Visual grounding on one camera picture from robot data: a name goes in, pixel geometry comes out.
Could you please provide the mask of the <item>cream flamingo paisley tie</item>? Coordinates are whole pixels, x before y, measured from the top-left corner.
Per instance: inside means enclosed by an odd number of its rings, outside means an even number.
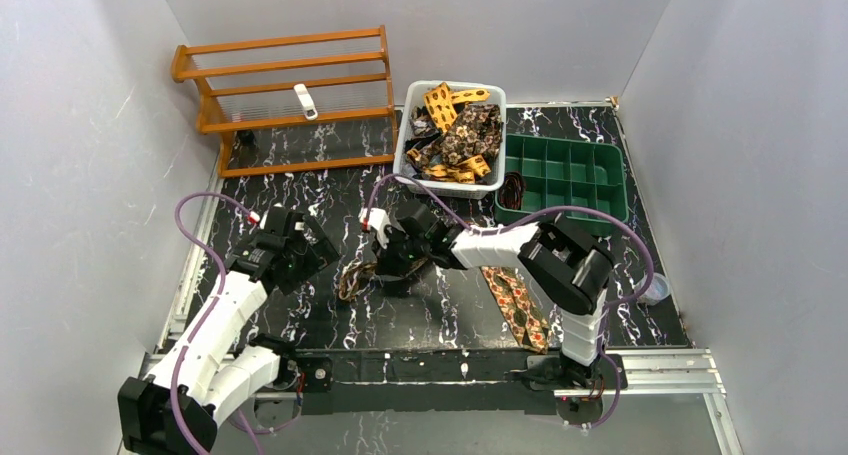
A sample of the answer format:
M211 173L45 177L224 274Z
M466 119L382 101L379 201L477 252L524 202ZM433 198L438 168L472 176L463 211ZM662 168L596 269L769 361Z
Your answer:
M531 299L525 282L515 268L480 267L510 333L520 348L545 355L550 348L550 324ZM342 272L337 296L350 302L363 286L377 276L377 262L357 262Z

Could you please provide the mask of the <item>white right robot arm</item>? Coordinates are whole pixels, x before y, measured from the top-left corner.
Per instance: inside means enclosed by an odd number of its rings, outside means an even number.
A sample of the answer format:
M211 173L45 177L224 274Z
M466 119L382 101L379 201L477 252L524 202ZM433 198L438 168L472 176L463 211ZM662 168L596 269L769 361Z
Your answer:
M558 356L528 364L517 378L545 388L591 389L600 382L598 337L613 257L566 215L486 230L448 223L411 201L393 216L364 208L359 221L374 237L376 275L406 278L426 264L477 270L518 345L546 356L550 326L521 278L527 275L558 308L567 337Z

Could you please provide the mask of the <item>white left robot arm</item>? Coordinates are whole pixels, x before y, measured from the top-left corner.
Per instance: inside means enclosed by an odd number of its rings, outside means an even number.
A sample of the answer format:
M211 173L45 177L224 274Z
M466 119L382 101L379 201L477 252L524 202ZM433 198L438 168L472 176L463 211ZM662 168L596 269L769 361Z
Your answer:
M219 428L264 388L326 392L332 361L300 355L259 334L226 358L247 321L274 293L290 294L339 253L317 220L280 206L250 214L257 229L219 261L219 281L172 349L118 395L124 447L136 454L208 454Z

